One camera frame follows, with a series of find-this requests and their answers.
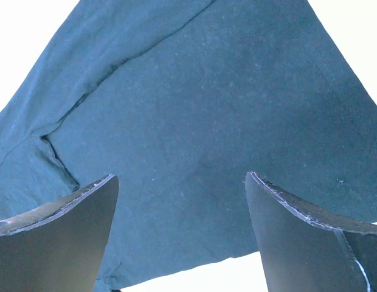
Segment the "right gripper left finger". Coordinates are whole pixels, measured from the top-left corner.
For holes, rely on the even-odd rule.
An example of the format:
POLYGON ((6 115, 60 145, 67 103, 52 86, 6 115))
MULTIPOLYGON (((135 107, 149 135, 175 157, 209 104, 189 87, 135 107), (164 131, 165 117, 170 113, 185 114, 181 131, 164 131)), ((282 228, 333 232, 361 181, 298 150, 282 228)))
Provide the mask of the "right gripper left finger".
POLYGON ((119 192, 115 175, 0 221, 0 291, 92 291, 119 192))

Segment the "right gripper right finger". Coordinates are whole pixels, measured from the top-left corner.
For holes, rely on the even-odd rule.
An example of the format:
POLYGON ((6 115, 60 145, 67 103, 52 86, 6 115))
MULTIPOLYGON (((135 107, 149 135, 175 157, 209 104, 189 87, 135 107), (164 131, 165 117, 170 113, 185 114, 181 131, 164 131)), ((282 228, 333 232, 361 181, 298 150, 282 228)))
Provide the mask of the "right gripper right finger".
POLYGON ((269 291, 377 291, 377 224, 330 212, 255 172, 245 189, 269 291))

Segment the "black t shirt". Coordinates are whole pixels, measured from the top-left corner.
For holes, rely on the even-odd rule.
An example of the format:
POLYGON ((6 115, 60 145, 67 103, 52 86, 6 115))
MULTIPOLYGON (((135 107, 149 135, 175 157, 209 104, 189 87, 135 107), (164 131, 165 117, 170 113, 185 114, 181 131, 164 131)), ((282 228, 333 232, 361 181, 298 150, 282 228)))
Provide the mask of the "black t shirt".
POLYGON ((377 106, 307 1, 80 1, 0 113, 0 218, 118 176, 96 291, 255 252, 249 171, 377 221, 377 106))

